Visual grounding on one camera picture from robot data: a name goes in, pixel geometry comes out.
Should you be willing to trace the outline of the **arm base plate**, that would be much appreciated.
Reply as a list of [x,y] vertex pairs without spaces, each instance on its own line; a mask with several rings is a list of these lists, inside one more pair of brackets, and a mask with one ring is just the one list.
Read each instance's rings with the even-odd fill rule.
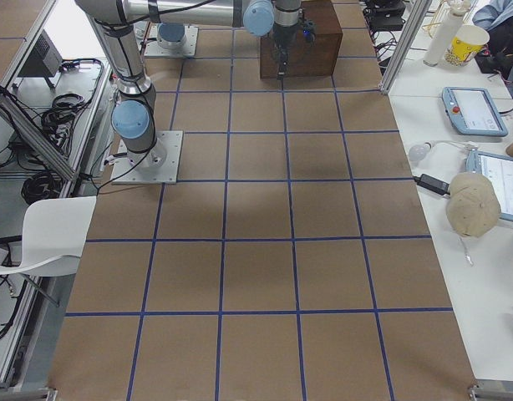
[[175,184],[182,142],[182,130],[157,130],[155,147],[147,155],[138,155],[128,152],[120,140],[118,152],[125,155],[114,161],[110,179],[116,185]]
[[146,58],[193,58],[198,27],[181,23],[154,25],[145,40]]

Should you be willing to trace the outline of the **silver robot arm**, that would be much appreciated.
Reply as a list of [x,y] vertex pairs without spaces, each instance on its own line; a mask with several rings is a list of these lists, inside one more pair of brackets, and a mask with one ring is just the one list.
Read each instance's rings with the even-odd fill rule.
[[277,50],[277,78],[289,64],[289,48],[301,28],[300,1],[77,1],[87,15],[101,48],[118,78],[122,101],[135,99],[148,108],[155,87],[145,72],[134,25],[152,23],[205,24],[244,28],[262,37],[272,33]]
[[185,25],[181,23],[160,23],[157,25],[157,42],[167,50],[176,50],[185,43]]

